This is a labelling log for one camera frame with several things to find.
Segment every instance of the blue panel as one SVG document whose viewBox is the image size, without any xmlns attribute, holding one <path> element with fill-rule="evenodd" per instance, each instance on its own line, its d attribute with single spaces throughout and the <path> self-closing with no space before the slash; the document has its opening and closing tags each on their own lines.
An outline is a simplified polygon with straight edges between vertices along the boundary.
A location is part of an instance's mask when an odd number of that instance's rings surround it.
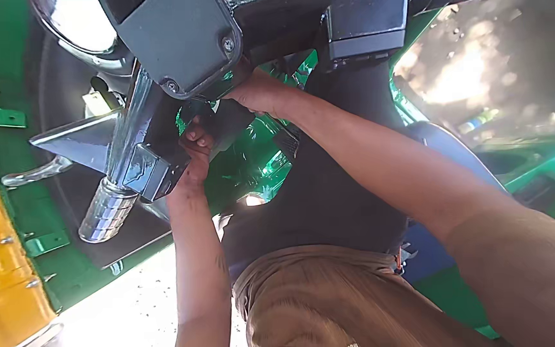
<svg viewBox="0 0 555 347">
<path fill-rule="evenodd" d="M 422 224 L 409 227 L 405 241 L 412 244 L 408 251 L 419 251 L 416 257 L 406 261 L 404 279 L 410 283 L 455 265 L 455 260 L 446 253 L 445 248 Z"/>
</svg>

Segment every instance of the ground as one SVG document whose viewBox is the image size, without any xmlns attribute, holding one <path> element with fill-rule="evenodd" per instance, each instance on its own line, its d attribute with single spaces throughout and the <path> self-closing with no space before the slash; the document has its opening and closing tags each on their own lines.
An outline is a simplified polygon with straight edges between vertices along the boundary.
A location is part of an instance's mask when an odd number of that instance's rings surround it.
<svg viewBox="0 0 555 347">
<path fill-rule="evenodd" d="M 69 310 L 49 347 L 172 347 L 177 336 L 174 247 L 124 273 Z M 247 346 L 245 322 L 233 309 L 231 346 Z"/>
</svg>

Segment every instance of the mirror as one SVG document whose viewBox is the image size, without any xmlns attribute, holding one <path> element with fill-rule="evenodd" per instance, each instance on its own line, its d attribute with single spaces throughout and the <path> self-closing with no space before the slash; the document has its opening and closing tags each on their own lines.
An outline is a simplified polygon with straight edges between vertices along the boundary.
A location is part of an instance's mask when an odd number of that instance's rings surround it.
<svg viewBox="0 0 555 347">
<path fill-rule="evenodd" d="M 98 0 L 31 0 L 42 23 L 74 48 L 90 54 L 112 51 L 117 33 Z"/>
</svg>

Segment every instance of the black plastic cover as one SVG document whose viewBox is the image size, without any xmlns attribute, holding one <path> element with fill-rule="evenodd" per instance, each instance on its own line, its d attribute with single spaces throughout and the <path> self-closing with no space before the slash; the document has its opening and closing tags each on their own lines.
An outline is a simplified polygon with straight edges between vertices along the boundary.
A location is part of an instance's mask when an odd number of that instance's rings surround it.
<svg viewBox="0 0 555 347">
<path fill-rule="evenodd" d="M 241 58 L 241 30 L 222 0 L 145 0 L 120 23 L 138 1 L 125 8 L 100 2 L 121 40 L 174 98 L 192 98 Z"/>
</svg>

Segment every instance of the man's right hand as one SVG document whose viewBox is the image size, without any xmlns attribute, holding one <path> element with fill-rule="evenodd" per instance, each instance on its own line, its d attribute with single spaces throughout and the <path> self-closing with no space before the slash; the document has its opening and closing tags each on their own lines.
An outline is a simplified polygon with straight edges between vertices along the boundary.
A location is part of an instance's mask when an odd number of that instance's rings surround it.
<svg viewBox="0 0 555 347">
<path fill-rule="evenodd" d="M 235 99 L 252 112 L 268 112 L 276 118 L 290 120 L 286 106 L 301 94 L 304 93 L 285 85 L 257 67 L 250 78 L 225 98 Z"/>
</svg>

